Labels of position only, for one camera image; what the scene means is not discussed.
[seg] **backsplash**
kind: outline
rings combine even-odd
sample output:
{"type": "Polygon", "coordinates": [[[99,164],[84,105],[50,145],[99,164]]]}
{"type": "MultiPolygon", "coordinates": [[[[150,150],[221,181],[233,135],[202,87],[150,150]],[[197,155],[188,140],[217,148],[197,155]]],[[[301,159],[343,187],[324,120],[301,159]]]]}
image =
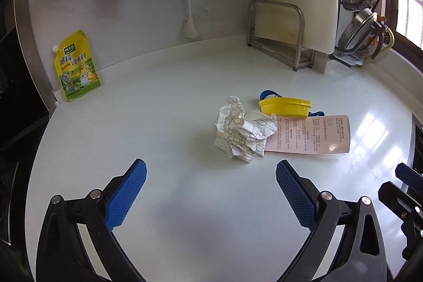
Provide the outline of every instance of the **backsplash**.
{"type": "MultiPolygon", "coordinates": [[[[200,36],[247,33],[251,0],[191,0],[200,36]]],[[[181,33],[187,0],[28,0],[35,42],[54,90],[60,88],[52,47],[82,29],[96,68],[191,40],[181,33]]]]}

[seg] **yellow plastic container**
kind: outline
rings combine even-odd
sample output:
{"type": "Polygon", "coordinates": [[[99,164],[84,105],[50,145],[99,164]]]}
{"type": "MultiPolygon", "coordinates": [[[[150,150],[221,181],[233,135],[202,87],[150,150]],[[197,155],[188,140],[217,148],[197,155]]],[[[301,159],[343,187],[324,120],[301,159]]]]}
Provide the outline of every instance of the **yellow plastic container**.
{"type": "Polygon", "coordinates": [[[307,117],[311,102],[298,98],[274,97],[259,101],[259,106],[260,111],[265,115],[307,117]]]}

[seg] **kitchen counter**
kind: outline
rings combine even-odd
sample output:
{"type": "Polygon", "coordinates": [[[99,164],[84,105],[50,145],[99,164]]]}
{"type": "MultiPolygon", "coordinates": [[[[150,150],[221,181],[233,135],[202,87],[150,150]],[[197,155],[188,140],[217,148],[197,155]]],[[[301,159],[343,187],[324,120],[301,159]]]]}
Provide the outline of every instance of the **kitchen counter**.
{"type": "MultiPolygon", "coordinates": [[[[337,64],[324,75],[308,68],[293,72],[246,47],[244,39],[200,41],[121,62],[100,71],[99,89],[58,105],[28,188],[33,275],[50,198],[70,200],[103,189],[136,158],[146,162],[147,180],[113,233],[148,282],[276,281],[309,233],[276,182],[282,159],[340,200],[369,196],[388,263],[394,274],[399,271],[406,244],[402,222],[378,201],[377,191],[388,180],[401,185],[394,169],[408,158],[411,111],[364,70],[337,64]],[[312,111],[347,114],[350,153],[266,152],[251,164],[229,159],[213,145],[219,108],[233,95],[245,109],[257,109],[266,89],[311,100],[312,111]]],[[[106,276],[80,228],[96,271],[106,276]]]]}

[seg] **yellow seasoning bag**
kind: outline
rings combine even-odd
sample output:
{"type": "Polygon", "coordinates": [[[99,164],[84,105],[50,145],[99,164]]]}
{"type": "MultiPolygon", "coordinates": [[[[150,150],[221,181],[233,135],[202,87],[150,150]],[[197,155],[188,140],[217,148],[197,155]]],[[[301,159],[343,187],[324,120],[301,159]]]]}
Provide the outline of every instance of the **yellow seasoning bag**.
{"type": "Polygon", "coordinates": [[[82,30],[65,38],[56,50],[54,67],[66,100],[74,100],[100,86],[90,46],[82,30]]]}

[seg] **cutting board rack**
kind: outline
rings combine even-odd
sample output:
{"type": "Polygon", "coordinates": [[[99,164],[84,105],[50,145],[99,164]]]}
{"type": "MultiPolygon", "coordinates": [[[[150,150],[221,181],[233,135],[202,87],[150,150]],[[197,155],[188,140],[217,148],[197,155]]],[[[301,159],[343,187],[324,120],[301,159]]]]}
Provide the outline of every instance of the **cutting board rack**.
{"type": "Polygon", "coordinates": [[[270,55],[271,57],[283,62],[284,64],[291,66],[294,71],[298,71],[300,67],[311,67],[312,59],[314,56],[314,50],[310,50],[302,46],[304,39],[304,28],[305,19],[301,9],[294,4],[282,3],[268,0],[252,0],[248,6],[248,40],[247,45],[254,47],[263,53],[270,55]],[[254,24],[253,24],[253,9],[256,3],[271,4],[279,7],[289,7],[294,9],[299,18],[298,26],[298,38],[297,45],[284,43],[281,41],[275,41],[264,38],[257,38],[254,35],[254,24]]]}

